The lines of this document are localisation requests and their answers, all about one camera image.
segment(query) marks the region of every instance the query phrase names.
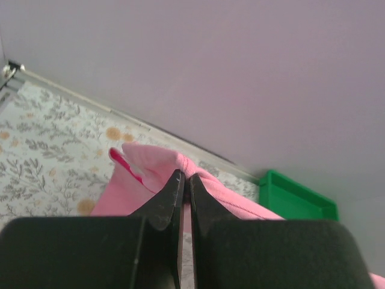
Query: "floral tablecloth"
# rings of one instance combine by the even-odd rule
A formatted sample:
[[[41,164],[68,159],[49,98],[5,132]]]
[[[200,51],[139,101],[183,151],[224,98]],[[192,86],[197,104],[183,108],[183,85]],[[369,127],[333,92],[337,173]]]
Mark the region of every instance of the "floral tablecloth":
[[[256,186],[150,132],[26,82],[0,114],[0,229],[20,216],[86,216],[112,174],[111,146],[125,141],[181,151],[224,185],[256,200]],[[182,287],[193,288],[191,234],[184,235]]]

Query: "green plastic container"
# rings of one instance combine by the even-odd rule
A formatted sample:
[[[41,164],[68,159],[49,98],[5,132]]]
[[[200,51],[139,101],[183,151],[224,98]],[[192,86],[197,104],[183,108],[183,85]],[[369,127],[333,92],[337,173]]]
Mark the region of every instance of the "green plastic container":
[[[339,220],[336,203],[274,170],[259,180],[259,204],[285,219]]]

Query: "pink towel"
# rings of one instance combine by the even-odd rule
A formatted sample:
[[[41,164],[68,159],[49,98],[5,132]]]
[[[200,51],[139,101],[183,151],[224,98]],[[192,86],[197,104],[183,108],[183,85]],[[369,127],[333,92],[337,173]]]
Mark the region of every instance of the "pink towel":
[[[180,169],[189,178],[199,174],[207,191],[223,206],[241,219],[282,219],[268,209],[226,188],[205,170],[184,155],[157,146],[136,143],[122,145],[123,154],[109,150],[115,162],[114,173],[99,199],[92,216],[127,216],[160,191],[171,174]],[[185,232],[191,232],[190,209],[185,210]],[[385,279],[371,274],[377,289],[385,289]]]

